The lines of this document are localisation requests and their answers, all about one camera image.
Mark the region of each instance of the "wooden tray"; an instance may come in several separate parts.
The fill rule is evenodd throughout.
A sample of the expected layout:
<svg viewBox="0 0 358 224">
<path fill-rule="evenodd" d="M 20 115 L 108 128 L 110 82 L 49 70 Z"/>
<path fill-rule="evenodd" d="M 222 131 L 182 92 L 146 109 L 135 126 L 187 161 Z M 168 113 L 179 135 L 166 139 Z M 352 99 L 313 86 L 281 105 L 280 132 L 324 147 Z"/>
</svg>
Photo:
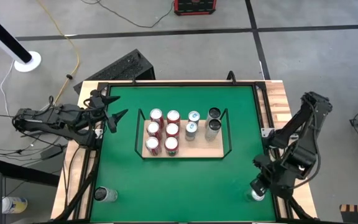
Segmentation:
<svg viewBox="0 0 358 224">
<path fill-rule="evenodd" d="M 162 140 L 160 141 L 161 153 L 157 156 L 151 155 L 149 150 L 146 148 L 146 140 L 149 138 L 147 133 L 147 126 L 150 124 L 150 120 L 144 121 L 143 129 L 143 146 L 142 146 L 142 157 L 143 158 L 222 158 L 224 156 L 223 151 L 223 138 L 222 131 L 219 130 L 218 135 L 214 141 L 205 140 L 206 128 L 205 120 L 200 120 L 198 123 L 198 130 L 196 138 L 193 141 L 187 141 L 186 136 L 186 125 L 187 120 L 180 121 L 179 127 L 179 150 L 175 156 L 169 156 L 165 150 L 164 143 L 167 138 L 165 135 L 165 128 L 167 127 L 167 121 L 164 121 L 165 126 L 162 130 Z"/>
</svg>

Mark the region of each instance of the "wooden table edge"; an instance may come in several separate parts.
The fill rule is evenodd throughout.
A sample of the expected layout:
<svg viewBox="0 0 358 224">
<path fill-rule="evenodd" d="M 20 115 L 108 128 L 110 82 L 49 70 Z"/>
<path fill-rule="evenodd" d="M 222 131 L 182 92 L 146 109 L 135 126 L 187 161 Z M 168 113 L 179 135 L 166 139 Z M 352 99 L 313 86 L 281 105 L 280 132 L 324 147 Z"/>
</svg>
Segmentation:
<svg viewBox="0 0 358 224">
<path fill-rule="evenodd" d="M 197 83 L 197 82 L 232 82 L 230 80 L 138 80 L 137 83 L 176 83 L 176 82 L 188 82 L 188 83 Z M 283 125 L 291 119 L 291 111 L 287 100 L 287 95 L 285 93 L 285 88 L 282 80 L 237 80 L 237 82 L 265 82 L 267 95 L 269 99 L 270 109 L 272 111 L 273 122 L 276 128 L 282 128 Z M 85 107 L 83 101 L 90 96 L 90 91 L 98 88 L 99 83 L 132 83 L 131 80 L 103 80 L 103 81 L 84 81 L 81 87 L 81 93 L 78 98 L 78 106 Z M 263 104 L 263 99 L 259 97 L 259 105 L 262 111 L 263 120 L 266 121 L 266 112 Z M 78 145 L 74 141 L 68 143 L 66 155 L 65 155 L 65 170 L 66 178 L 68 178 L 68 165 L 70 164 L 73 154 L 78 148 Z M 70 177 L 70 186 L 68 189 L 68 201 L 70 201 L 75 193 L 78 191 L 81 169 L 83 166 L 85 150 L 80 149 L 73 161 L 73 167 L 71 169 Z M 89 159 L 89 167 L 87 172 L 89 173 L 90 167 L 93 163 L 93 156 Z M 86 206 L 88 203 L 89 188 L 84 193 L 83 199 L 80 206 L 79 218 L 85 218 Z M 312 217 L 317 217 L 316 209 L 314 207 L 313 198 L 311 196 L 309 184 L 305 184 L 294 190 L 294 198 L 298 203 L 303 207 L 306 213 Z M 52 208 L 51 218 L 56 218 L 61 214 L 64 209 L 65 201 L 65 184 L 63 171 L 60 175 L 59 185 L 57 188 L 57 193 L 55 197 L 55 202 Z M 282 218 L 286 218 L 287 214 L 285 212 L 284 201 L 278 199 L 278 207 Z"/>
</svg>

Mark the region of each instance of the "green table surface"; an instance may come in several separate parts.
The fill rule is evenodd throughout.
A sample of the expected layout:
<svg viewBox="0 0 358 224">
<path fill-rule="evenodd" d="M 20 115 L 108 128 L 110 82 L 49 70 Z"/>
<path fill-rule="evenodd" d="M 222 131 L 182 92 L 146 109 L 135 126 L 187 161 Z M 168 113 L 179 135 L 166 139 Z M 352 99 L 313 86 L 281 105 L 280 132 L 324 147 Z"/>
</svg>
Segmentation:
<svg viewBox="0 0 358 224">
<path fill-rule="evenodd" d="M 206 222 L 275 220 L 270 193 L 250 202 L 244 192 L 259 170 L 252 159 L 263 152 L 254 96 L 249 86 L 112 87 L 109 114 L 129 109 L 107 131 L 96 186 L 118 191 L 115 202 L 93 202 L 92 222 Z M 212 107 L 227 108 L 232 152 L 224 159 L 145 159 L 134 150 L 138 110 L 182 118 L 196 110 L 206 119 Z"/>
</svg>

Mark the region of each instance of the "white cable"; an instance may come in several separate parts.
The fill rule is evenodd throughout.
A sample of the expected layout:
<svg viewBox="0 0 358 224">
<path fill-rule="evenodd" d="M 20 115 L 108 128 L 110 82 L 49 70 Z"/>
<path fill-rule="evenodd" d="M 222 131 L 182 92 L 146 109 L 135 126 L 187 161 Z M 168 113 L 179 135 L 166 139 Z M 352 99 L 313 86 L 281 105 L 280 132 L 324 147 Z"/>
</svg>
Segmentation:
<svg viewBox="0 0 358 224">
<path fill-rule="evenodd" d="M 7 71 L 7 73 L 6 73 L 5 77 L 4 77 L 4 79 L 2 80 L 2 82 L 1 82 L 1 84 L 0 84 L 0 89 L 1 89 L 1 92 L 3 93 L 3 95 L 4 95 L 4 100 L 5 100 L 5 111 L 6 111 L 6 114 L 9 116 L 8 118 L 9 118 L 10 120 L 12 120 L 12 118 L 11 118 L 11 115 L 9 114 L 9 110 L 7 109 L 6 94 L 5 94 L 4 88 L 3 88 L 2 86 L 3 86 L 3 84 L 4 84 L 5 80 L 6 80 L 6 78 L 8 77 L 8 75 L 9 75 L 10 73 L 12 73 L 12 68 L 13 68 L 14 62 L 15 62 L 15 60 L 12 60 L 11 67 L 10 67 L 9 71 Z"/>
</svg>

